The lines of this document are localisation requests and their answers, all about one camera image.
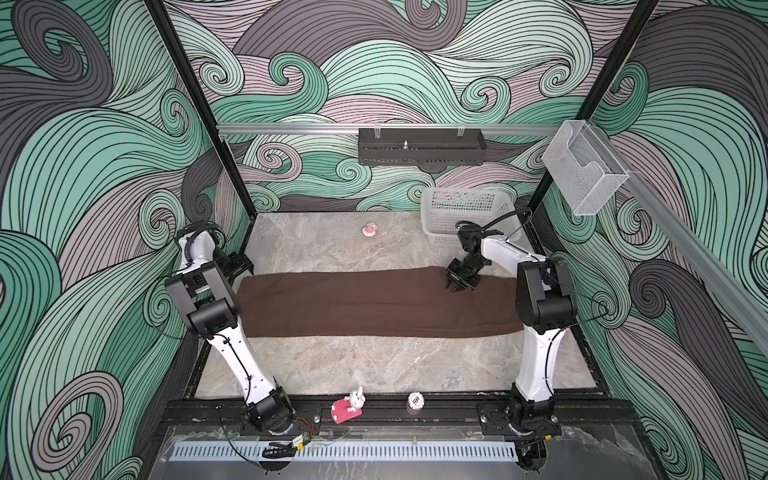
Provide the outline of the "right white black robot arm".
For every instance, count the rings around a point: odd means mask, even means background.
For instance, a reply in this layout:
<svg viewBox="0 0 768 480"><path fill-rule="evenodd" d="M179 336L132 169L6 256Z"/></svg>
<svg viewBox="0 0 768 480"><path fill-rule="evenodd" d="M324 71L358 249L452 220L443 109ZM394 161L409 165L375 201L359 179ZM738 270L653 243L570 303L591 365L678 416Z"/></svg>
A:
<svg viewBox="0 0 768 480"><path fill-rule="evenodd" d="M511 241L496 228L502 221L532 216L528 208L513 210L485 223L459 220L456 234L463 259L454 259L446 269L447 288L473 290L480 271L497 265L516 279L515 311L524 326L523 360L513 384L507 417L517 430L555 427L555 393L552 377L563 334L578 325L579 293L565 262L537 254Z"/></svg>

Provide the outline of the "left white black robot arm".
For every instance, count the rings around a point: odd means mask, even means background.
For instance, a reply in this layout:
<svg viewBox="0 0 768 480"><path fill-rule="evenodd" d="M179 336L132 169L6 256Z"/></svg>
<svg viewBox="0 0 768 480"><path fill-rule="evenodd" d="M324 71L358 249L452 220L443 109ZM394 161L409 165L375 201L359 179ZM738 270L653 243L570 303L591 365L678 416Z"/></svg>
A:
<svg viewBox="0 0 768 480"><path fill-rule="evenodd" d="M216 262L222 254L219 230L213 222L196 222L178 231L181 259L164 285L187 330L206 340L229 367L248 420L259 431L280 432L290 427L295 410L246 338L236 295Z"/></svg>

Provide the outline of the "brown trousers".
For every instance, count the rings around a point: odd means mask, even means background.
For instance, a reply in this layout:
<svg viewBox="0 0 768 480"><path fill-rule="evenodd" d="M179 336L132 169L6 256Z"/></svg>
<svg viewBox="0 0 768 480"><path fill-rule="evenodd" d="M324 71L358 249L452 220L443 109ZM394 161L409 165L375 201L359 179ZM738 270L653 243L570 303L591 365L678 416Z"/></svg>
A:
<svg viewBox="0 0 768 480"><path fill-rule="evenodd" d="M478 338L523 329L516 281L484 277L452 292L442 267L251 276L237 292L251 338Z"/></svg>

